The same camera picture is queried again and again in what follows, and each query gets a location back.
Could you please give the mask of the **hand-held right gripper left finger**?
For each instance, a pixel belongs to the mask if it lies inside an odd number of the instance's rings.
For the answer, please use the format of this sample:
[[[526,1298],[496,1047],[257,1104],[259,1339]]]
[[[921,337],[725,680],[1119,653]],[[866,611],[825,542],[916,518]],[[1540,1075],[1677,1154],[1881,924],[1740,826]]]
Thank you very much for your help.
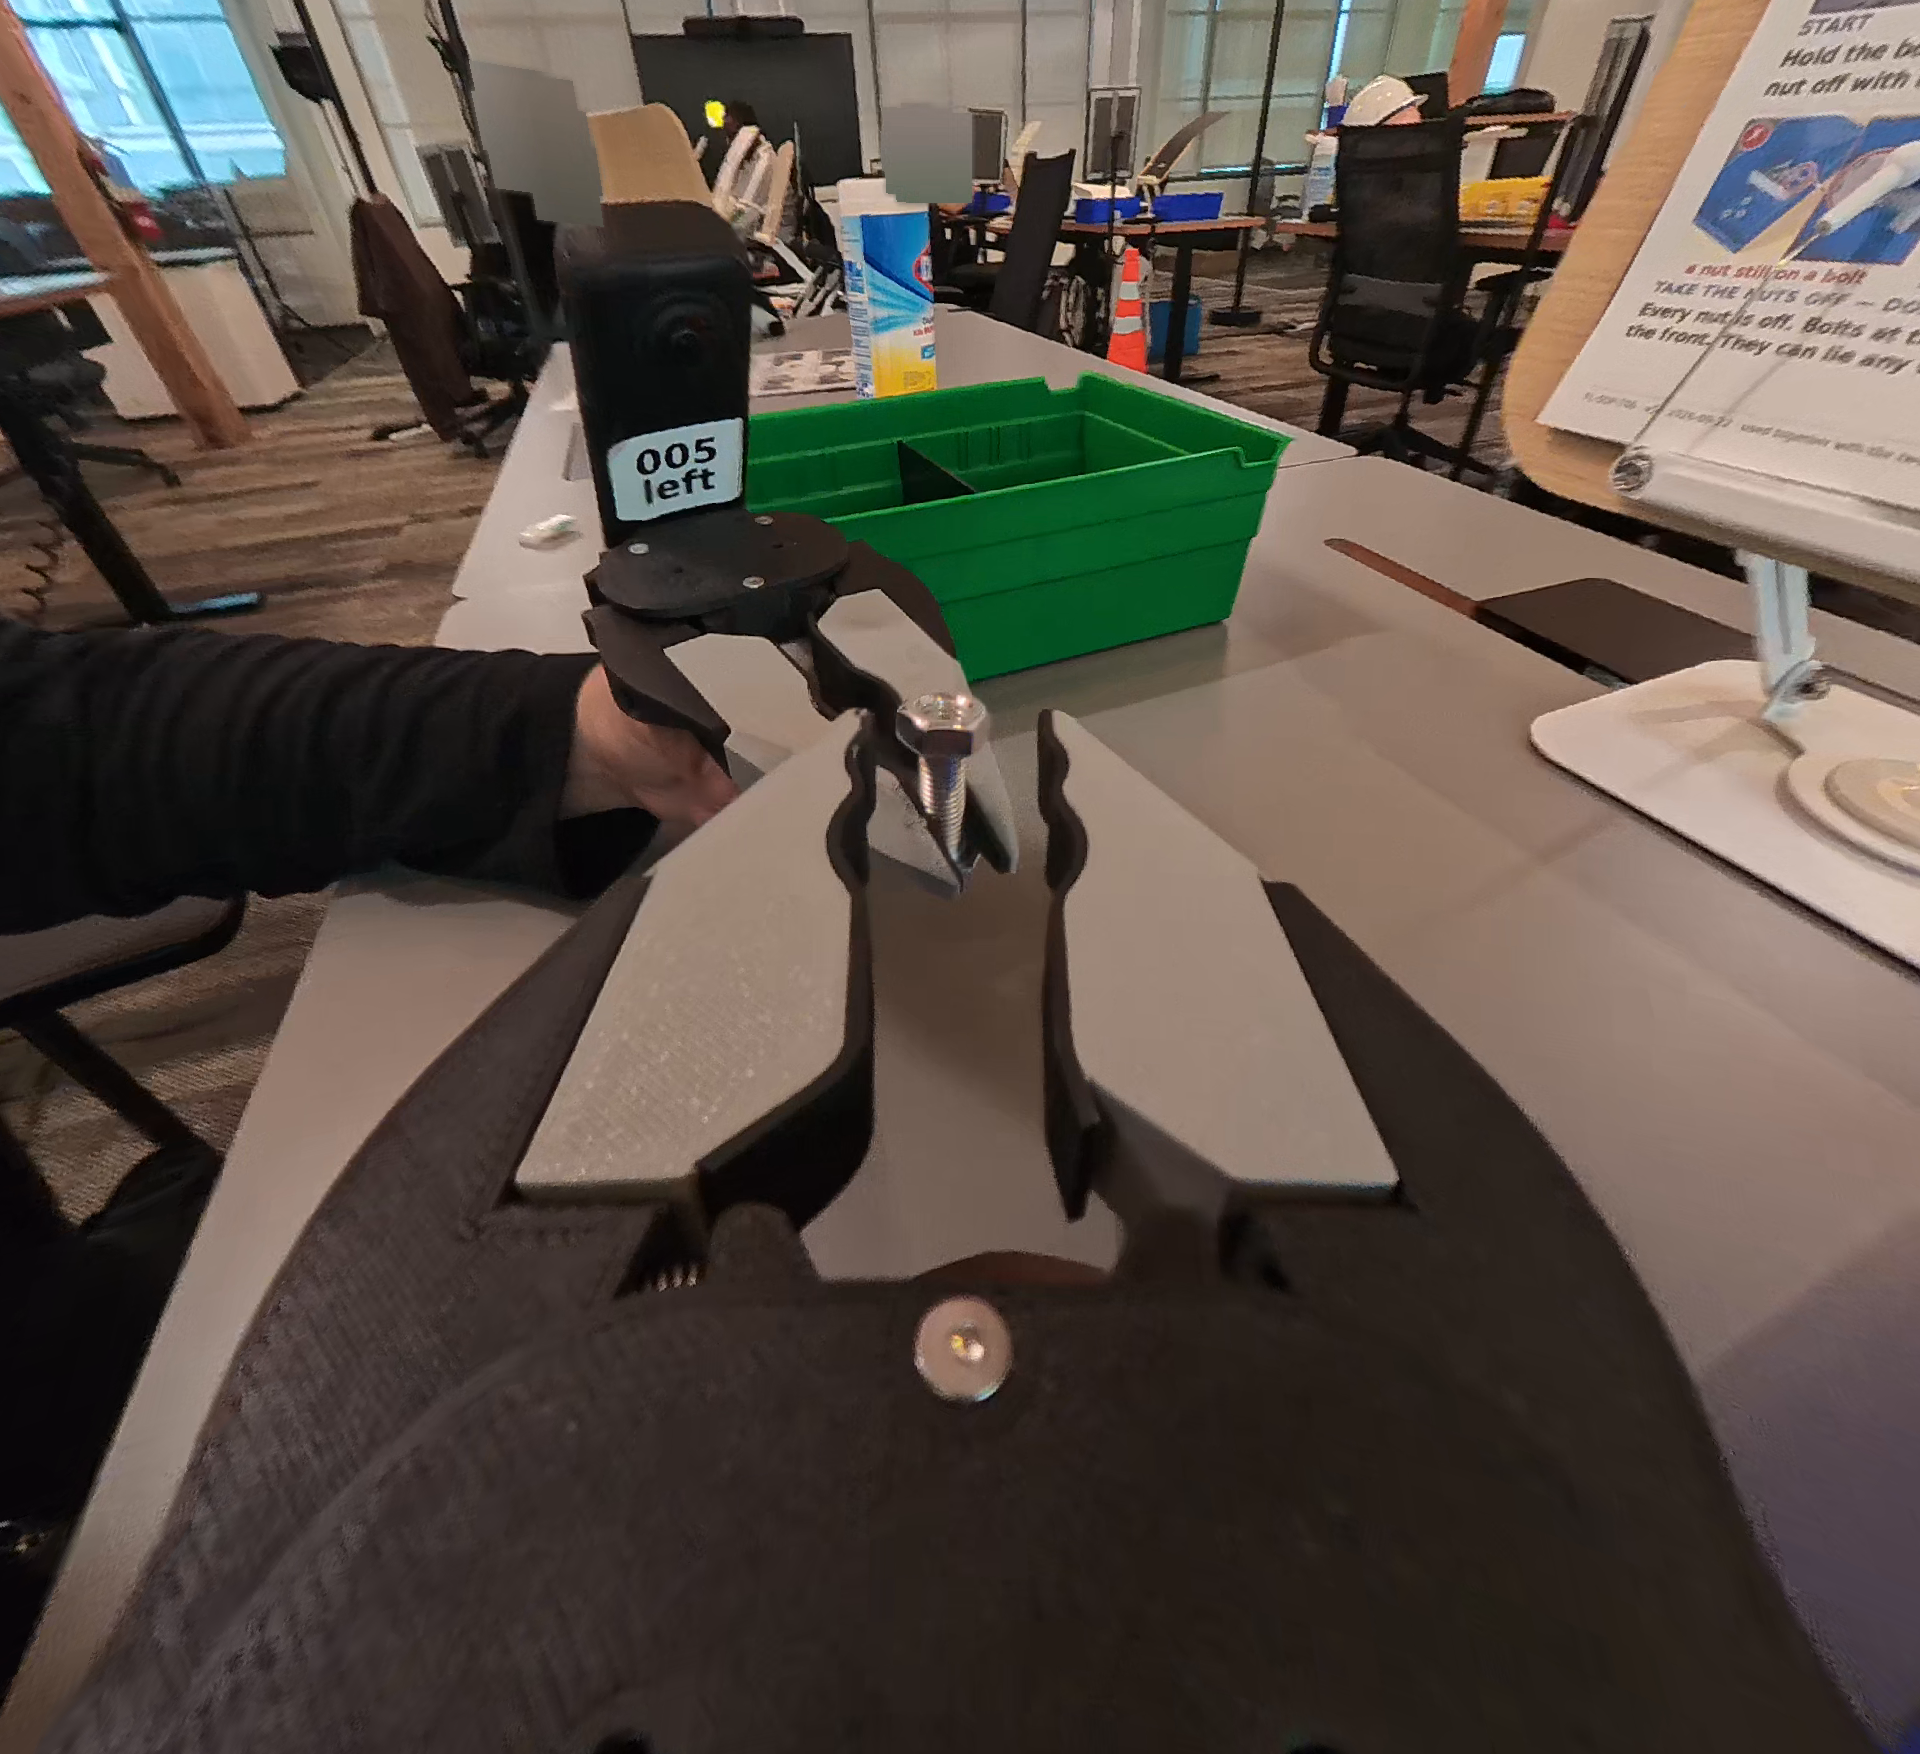
[[[736,1205],[803,1228],[872,1135],[863,716],[666,854],[611,955],[514,1189],[661,1204],[705,1233]]]

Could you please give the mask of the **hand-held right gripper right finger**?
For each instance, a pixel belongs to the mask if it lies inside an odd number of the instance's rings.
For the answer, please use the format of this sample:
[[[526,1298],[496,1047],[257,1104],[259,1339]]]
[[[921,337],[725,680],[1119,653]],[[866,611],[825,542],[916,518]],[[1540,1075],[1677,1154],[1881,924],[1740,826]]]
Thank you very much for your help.
[[[1042,1135],[1063,1211],[1224,1228],[1399,1172],[1267,880],[1061,709],[1039,718]]]

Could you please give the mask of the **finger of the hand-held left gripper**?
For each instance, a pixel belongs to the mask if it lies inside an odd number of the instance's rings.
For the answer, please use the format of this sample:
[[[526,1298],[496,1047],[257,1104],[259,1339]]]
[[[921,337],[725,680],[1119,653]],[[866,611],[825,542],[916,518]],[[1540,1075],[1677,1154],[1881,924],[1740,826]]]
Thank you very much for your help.
[[[669,645],[667,663],[728,730],[723,761],[740,791],[752,788],[828,730],[807,676],[762,636],[689,636]],[[884,856],[946,896],[964,891],[947,856],[883,756],[874,756],[874,807],[866,826],[872,856]]]
[[[807,645],[820,705],[866,716],[874,756],[884,758],[923,815],[918,758],[899,743],[898,709],[901,700],[923,692],[971,692],[981,700],[961,663],[877,589],[839,596],[814,620]],[[991,739],[988,716],[988,743],[967,758],[967,849],[971,872],[984,864],[1010,874],[1020,863],[1020,828]]]

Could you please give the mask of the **green plastic bin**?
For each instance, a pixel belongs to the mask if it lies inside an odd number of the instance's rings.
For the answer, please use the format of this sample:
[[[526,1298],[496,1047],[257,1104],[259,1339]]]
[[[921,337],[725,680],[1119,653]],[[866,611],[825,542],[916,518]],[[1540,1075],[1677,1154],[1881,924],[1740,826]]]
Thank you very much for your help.
[[[903,507],[899,442],[974,493]],[[980,682],[1224,620],[1290,442],[1140,377],[997,378],[759,412],[745,498],[910,570]]]

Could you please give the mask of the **person's left forearm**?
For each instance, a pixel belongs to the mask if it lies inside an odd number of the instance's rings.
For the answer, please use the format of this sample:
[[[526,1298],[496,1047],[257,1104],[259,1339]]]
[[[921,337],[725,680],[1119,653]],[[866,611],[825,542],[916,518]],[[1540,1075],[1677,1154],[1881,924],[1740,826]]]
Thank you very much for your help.
[[[563,816],[583,656],[1,630],[1,928],[313,892],[388,863],[569,900],[644,844]]]

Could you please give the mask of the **person's left hand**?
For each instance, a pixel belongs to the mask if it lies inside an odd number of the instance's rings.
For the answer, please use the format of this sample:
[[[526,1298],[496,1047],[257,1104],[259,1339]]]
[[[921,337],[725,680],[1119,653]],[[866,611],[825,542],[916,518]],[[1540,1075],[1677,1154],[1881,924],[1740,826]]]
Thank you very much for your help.
[[[649,726],[620,709],[602,665],[584,676],[558,807],[563,821],[636,810],[664,828],[694,831],[736,798],[736,783],[694,733]]]

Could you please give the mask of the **wipes canister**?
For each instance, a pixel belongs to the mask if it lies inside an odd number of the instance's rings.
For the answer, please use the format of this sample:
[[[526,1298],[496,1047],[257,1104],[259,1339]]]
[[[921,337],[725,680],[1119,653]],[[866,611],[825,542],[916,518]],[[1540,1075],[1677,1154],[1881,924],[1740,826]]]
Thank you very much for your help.
[[[843,295],[857,398],[939,387],[930,208],[901,203],[878,176],[836,186]]]

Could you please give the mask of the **brown jacket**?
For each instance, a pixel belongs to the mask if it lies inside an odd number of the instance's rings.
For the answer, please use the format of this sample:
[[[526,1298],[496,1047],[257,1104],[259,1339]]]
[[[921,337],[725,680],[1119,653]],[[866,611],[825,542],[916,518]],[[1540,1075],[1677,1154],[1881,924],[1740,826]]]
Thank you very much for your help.
[[[361,316],[378,323],[419,403],[424,424],[449,444],[477,403],[466,360],[464,309],[387,197],[349,208],[349,254]]]

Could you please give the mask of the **black flat desk plate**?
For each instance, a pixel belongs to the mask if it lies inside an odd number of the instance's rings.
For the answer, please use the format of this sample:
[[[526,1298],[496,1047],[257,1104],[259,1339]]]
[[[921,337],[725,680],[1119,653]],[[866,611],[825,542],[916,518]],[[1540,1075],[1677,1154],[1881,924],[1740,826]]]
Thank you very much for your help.
[[[1600,685],[1752,659],[1749,632],[1595,576],[1480,600],[1474,619]]]

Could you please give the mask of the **black mesh office chair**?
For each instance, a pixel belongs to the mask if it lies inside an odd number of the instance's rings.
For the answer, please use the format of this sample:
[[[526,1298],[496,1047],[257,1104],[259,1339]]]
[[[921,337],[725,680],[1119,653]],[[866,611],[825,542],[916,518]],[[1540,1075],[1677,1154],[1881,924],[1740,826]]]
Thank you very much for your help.
[[[1335,135],[1329,278],[1308,337],[1308,365],[1327,382],[1318,432],[1336,435],[1354,387],[1396,398],[1393,417],[1361,446],[1403,462],[1442,451],[1412,428],[1414,402],[1462,390],[1495,330],[1470,303],[1462,140],[1456,117],[1345,124]]]

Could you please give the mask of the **person's black clothed body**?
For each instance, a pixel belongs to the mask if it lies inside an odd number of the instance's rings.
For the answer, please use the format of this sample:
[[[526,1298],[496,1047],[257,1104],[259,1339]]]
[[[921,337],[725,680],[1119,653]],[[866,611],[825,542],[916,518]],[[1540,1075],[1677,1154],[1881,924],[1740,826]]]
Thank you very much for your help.
[[[88,1217],[1,1135],[1,1677],[60,1572],[223,1158],[161,1146]]]

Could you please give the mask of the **black wall screen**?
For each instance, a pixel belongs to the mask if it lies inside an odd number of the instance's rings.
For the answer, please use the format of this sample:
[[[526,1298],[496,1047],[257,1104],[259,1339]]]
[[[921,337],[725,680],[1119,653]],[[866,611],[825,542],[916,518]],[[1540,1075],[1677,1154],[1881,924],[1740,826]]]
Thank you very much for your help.
[[[708,135],[710,103],[741,103],[759,135],[797,145],[814,188],[865,173],[848,34],[810,34],[783,16],[719,16],[629,44],[642,101],[669,108],[689,138]]]

